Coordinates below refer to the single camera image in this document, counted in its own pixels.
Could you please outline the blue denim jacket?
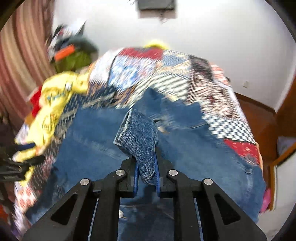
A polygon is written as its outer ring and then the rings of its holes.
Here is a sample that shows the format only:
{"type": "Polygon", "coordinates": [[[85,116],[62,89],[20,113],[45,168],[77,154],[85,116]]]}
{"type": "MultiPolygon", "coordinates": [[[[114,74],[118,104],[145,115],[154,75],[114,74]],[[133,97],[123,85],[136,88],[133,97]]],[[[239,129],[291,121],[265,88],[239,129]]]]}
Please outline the blue denim jacket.
{"type": "Polygon", "coordinates": [[[159,199],[156,153],[195,180],[211,178],[253,220],[265,182],[255,158],[247,161],[210,131],[198,103],[170,101],[149,88],[132,108],[78,109],[38,201],[26,212],[37,222],[81,179],[104,178],[135,157],[142,180],[134,199],[122,199],[119,240],[172,240],[173,202],[159,199]]]}

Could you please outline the pink croc shoe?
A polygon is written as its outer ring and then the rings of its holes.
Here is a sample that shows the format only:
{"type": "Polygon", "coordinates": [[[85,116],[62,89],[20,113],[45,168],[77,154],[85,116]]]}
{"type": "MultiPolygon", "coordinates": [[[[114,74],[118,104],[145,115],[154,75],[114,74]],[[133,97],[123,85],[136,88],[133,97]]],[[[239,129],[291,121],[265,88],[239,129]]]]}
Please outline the pink croc shoe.
{"type": "Polygon", "coordinates": [[[271,189],[267,188],[266,191],[264,192],[260,213],[266,212],[270,203],[271,203],[271,189]]]}

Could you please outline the red plush item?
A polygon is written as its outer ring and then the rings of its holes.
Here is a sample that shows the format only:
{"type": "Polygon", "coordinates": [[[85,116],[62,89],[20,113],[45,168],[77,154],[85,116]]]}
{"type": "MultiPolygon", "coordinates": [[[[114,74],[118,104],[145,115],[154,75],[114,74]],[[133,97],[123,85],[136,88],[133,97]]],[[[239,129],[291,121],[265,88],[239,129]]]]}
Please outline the red plush item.
{"type": "Polygon", "coordinates": [[[40,104],[39,104],[39,100],[41,97],[41,93],[42,93],[42,86],[36,87],[29,95],[29,102],[32,106],[32,117],[35,118],[36,115],[38,114],[39,110],[41,109],[40,104]]]}

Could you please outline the yellow printed garment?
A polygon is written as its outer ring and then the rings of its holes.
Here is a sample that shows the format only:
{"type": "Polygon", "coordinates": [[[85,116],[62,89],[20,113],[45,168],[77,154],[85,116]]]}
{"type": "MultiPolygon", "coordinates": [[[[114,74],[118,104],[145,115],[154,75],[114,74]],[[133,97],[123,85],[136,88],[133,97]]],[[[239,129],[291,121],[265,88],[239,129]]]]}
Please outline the yellow printed garment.
{"type": "Polygon", "coordinates": [[[88,79],[87,72],[78,74],[66,71],[45,80],[39,99],[41,108],[25,138],[26,143],[34,142],[36,145],[28,150],[17,152],[14,156],[15,161],[23,162],[42,154],[50,144],[58,120],[70,98],[74,94],[87,93],[88,79]]]}

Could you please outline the striped brown curtain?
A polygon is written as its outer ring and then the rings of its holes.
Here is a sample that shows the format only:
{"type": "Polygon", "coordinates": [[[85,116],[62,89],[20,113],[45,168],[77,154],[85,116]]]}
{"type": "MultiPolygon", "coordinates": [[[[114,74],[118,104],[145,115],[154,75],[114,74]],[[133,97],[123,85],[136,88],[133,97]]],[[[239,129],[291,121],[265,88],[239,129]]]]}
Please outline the striped brown curtain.
{"type": "Polygon", "coordinates": [[[1,29],[1,111],[17,123],[30,93],[55,73],[47,49],[54,1],[24,1],[1,29]]]}

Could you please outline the green patterned cloth pile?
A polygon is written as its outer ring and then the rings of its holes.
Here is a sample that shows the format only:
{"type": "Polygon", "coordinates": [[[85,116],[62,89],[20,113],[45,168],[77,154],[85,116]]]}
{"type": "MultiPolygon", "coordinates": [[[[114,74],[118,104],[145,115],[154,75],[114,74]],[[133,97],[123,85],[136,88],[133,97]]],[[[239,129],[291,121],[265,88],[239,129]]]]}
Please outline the green patterned cloth pile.
{"type": "Polygon", "coordinates": [[[84,51],[77,51],[54,63],[57,73],[73,71],[92,63],[91,55],[84,51]]]}

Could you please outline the brown wooden door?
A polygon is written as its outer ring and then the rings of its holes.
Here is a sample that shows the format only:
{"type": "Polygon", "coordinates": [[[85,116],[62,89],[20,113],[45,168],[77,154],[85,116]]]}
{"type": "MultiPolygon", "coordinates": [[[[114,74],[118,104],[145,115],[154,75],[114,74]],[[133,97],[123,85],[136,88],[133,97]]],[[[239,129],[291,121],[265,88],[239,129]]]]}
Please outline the brown wooden door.
{"type": "Polygon", "coordinates": [[[276,113],[278,135],[284,137],[295,137],[296,132],[296,85],[295,78],[289,92],[276,113]]]}

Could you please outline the orange box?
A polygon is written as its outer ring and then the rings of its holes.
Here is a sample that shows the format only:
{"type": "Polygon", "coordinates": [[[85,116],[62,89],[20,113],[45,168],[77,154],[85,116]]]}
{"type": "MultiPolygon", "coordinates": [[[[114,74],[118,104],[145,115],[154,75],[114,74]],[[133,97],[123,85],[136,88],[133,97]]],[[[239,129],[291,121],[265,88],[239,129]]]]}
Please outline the orange box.
{"type": "Polygon", "coordinates": [[[60,61],[64,59],[65,57],[73,54],[75,52],[75,46],[73,44],[68,45],[67,47],[59,50],[55,55],[54,55],[54,60],[55,61],[60,61]]]}

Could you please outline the patchwork patterned bedspread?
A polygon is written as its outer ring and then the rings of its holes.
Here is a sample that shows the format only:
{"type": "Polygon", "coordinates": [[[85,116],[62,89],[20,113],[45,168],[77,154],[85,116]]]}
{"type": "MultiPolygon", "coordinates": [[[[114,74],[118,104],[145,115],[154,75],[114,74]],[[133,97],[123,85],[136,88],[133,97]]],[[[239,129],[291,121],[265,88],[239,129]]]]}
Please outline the patchwork patterned bedspread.
{"type": "MultiPolygon", "coordinates": [[[[223,70],[207,60],[173,50],[158,48],[119,48],[110,50],[79,74],[89,73],[86,94],[74,94],[63,109],[50,144],[42,154],[45,162],[30,168],[23,181],[15,184],[13,222],[22,235],[30,227],[25,216],[42,193],[58,150],[77,110],[102,105],[101,90],[113,86],[108,95],[116,108],[132,106],[148,87],[154,87],[170,100],[187,104],[198,102],[211,133],[224,140],[246,161],[262,165],[259,145],[223,70]]],[[[30,125],[16,136],[25,143],[30,125]]]]}

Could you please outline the dark grey plush item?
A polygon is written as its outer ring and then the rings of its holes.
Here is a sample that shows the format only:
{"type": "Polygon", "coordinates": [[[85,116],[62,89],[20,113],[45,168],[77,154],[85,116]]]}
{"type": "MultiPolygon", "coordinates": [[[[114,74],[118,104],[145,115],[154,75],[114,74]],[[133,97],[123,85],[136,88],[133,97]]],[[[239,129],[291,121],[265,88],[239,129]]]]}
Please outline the dark grey plush item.
{"type": "Polygon", "coordinates": [[[97,47],[85,37],[72,36],[68,40],[68,44],[73,44],[76,48],[86,53],[97,53],[97,47]]]}

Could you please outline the yellow curved headrest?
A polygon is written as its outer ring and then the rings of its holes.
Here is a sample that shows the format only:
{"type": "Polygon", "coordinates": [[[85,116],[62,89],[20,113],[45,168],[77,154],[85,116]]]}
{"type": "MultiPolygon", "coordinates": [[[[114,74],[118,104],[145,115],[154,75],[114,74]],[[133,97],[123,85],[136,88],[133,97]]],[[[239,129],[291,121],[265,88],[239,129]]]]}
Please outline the yellow curved headrest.
{"type": "Polygon", "coordinates": [[[146,44],[144,47],[145,48],[158,48],[158,49],[161,49],[161,50],[169,49],[168,46],[166,46],[164,44],[160,44],[160,43],[149,43],[149,44],[146,44]]]}

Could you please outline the white wall socket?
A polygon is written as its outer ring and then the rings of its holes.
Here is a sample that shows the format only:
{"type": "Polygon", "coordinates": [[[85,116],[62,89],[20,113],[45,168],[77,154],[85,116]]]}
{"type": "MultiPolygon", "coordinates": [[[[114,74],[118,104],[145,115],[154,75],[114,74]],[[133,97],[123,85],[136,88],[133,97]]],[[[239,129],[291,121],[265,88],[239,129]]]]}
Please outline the white wall socket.
{"type": "Polygon", "coordinates": [[[249,82],[248,82],[248,81],[245,81],[245,82],[243,83],[243,87],[244,87],[244,88],[248,88],[248,86],[249,86],[249,82]]]}

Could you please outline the small black wall monitor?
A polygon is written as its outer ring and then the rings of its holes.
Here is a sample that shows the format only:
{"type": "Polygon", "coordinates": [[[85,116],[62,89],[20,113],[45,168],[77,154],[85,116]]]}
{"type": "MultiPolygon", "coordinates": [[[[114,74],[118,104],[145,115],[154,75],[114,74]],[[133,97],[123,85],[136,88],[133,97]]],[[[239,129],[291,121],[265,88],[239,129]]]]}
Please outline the small black wall monitor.
{"type": "Polygon", "coordinates": [[[175,0],[138,0],[138,9],[145,10],[174,10],[175,0]]]}

